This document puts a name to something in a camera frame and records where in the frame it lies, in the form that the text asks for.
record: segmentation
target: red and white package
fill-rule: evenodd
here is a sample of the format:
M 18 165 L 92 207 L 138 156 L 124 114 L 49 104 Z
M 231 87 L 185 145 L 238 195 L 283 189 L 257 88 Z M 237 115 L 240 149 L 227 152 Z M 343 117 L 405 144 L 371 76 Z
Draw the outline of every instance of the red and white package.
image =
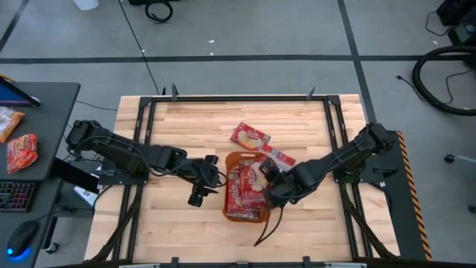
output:
M 258 214 L 255 211 L 245 208 L 239 190 L 239 173 L 228 174 L 228 199 L 226 206 L 226 214 L 230 217 L 240 219 L 257 220 Z
M 258 169 L 266 157 L 240 162 L 241 201 L 245 207 L 260 209 L 265 207 L 263 190 L 267 184 L 263 173 Z
M 277 167 L 281 171 L 288 171 L 296 164 L 296 159 L 293 159 L 291 156 L 287 156 L 284 153 L 274 149 L 273 147 L 269 146 L 268 144 L 263 144 L 260 147 L 261 153 L 266 153 L 269 158 L 273 159 L 276 163 Z
M 244 123 L 239 123 L 230 137 L 233 142 L 253 151 L 258 151 L 263 144 L 269 142 L 269 139 L 271 139 L 270 135 L 266 135 Z

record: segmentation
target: chip bag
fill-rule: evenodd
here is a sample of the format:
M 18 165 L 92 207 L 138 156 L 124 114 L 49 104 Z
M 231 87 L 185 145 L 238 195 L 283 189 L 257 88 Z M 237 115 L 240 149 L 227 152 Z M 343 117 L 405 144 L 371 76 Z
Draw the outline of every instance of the chip bag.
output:
M 8 142 L 7 146 L 7 172 L 15 173 L 31 165 L 38 158 L 34 134 L 23 135 Z
M 22 112 L 0 107 L 0 142 L 7 141 L 8 136 L 13 132 L 23 115 L 25 114 Z

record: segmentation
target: concrete floor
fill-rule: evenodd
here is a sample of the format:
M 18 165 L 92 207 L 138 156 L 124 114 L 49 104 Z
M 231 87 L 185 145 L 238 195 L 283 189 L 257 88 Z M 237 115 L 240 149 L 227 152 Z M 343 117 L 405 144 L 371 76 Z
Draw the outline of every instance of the concrete floor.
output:
M 414 62 L 363 61 L 363 73 L 359 74 L 351 57 L 340 61 L 292 57 L 200 60 L 212 53 L 351 55 L 339 3 L 347 8 L 357 46 L 354 56 L 355 52 L 364 56 L 421 55 L 451 44 L 446 36 L 434 36 L 424 29 L 426 14 L 441 2 L 182 0 L 172 3 L 174 16 L 164 25 L 149 22 L 139 7 L 127 1 L 123 4 L 148 57 L 181 57 L 155 58 L 149 64 L 159 88 L 175 83 L 183 95 L 272 94 L 307 93 L 316 86 L 318 94 L 370 94 L 378 121 L 405 135 L 434 260 L 476 263 L 476 214 L 466 209 L 476 203 L 472 198 L 476 165 L 443 161 L 447 153 L 476 157 L 476 119 L 438 112 L 395 78 L 400 74 L 410 80 Z M 20 4 L 19 0 L 0 1 L 0 36 Z M 445 30 L 436 16 L 431 17 L 429 27 Z M 102 0 L 98 8 L 82 12 L 73 1 L 30 0 L 3 48 L 0 42 L 0 73 L 21 81 L 78 82 L 82 85 L 78 100 L 115 108 L 121 95 L 155 94 L 146 66 L 123 62 L 140 56 L 117 1 Z M 188 56 L 203 58 L 177 62 Z M 112 59 L 110 63 L 91 63 L 92 57 Z M 70 58 L 70 63 L 48 63 L 59 58 Z M 26 63 L 22 59 L 45 60 L 43 64 L 13 64 L 9 59 L 19 59 L 19 63 Z M 465 69 L 460 62 L 431 62 L 422 70 L 422 79 L 437 96 L 447 98 L 445 76 Z M 362 81 L 368 86 L 363 94 Z M 474 73 L 450 82 L 455 106 L 476 106 Z M 364 101 L 367 114 L 373 114 L 369 100 Z M 70 122 L 75 119 L 95 119 L 113 128 L 115 113 L 78 103 Z M 58 154 L 65 156 L 64 145 Z M 54 234 L 61 248 L 54 255 L 40 253 L 37 266 L 80 262 L 90 225 L 89 219 L 61 219 Z

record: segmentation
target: red snack package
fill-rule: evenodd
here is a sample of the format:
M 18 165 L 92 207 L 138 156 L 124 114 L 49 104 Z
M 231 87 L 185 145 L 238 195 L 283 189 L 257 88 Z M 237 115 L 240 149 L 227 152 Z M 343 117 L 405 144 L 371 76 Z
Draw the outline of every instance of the red snack package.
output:
M 296 164 L 296 159 L 293 159 L 291 156 L 287 156 L 284 153 L 281 153 L 280 151 L 269 146 L 268 144 L 263 144 L 260 147 L 260 152 L 268 154 L 268 157 L 273 159 L 273 161 L 281 170 L 288 171 Z
M 38 158 L 34 134 L 23 135 L 8 142 L 7 145 L 7 172 L 15 173 L 31 165 Z
M 248 150 L 258 150 L 261 145 L 267 144 L 271 136 L 262 133 L 253 127 L 244 123 L 239 123 L 233 134 L 231 134 L 230 140 L 243 146 Z
M 258 219 L 257 213 L 247 210 L 241 202 L 241 196 L 239 194 L 239 173 L 229 173 L 227 191 L 226 214 L 228 216 L 248 220 Z
M 262 157 L 240 162 L 240 190 L 242 203 L 245 207 L 260 209 L 266 205 L 263 190 L 267 181 L 264 174 L 258 170 L 265 159 Z

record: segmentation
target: wooden table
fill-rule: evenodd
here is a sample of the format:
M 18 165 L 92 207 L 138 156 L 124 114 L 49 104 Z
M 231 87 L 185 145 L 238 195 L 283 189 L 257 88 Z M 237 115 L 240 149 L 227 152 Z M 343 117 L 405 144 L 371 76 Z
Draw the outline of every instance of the wooden table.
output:
M 366 124 L 362 105 L 358 95 L 340 98 L 347 134 L 353 139 Z M 139 99 L 121 98 L 114 128 L 118 135 L 132 138 Z M 217 166 L 225 172 L 225 157 L 243 150 L 229 141 L 239 122 L 269 134 L 271 146 L 299 162 L 319 159 L 332 151 L 324 105 L 306 101 L 160 103 L 155 108 L 151 144 L 180 147 L 188 157 L 217 155 Z M 145 131 L 141 133 L 143 141 Z M 398 255 L 384 193 L 365 184 L 359 187 L 369 226 Z M 169 263 L 171 257 L 180 257 L 180 262 L 289 262 L 302 261 L 306 255 L 312 261 L 351 260 L 341 198 L 332 174 L 315 193 L 297 205 L 286 206 L 277 231 L 258 247 L 253 244 L 264 223 L 227 221 L 222 215 L 224 188 L 205 197 L 201 208 L 187 204 L 190 190 L 191 184 L 175 177 L 150 177 L 142 199 L 135 263 Z M 122 193 L 123 186 L 114 186 L 98 200 L 85 259 L 97 254 L 116 228 Z M 270 226 L 278 214 L 273 213 Z M 363 255 L 360 231 L 354 226 Z M 125 256 L 128 237 L 126 232 L 121 257 Z

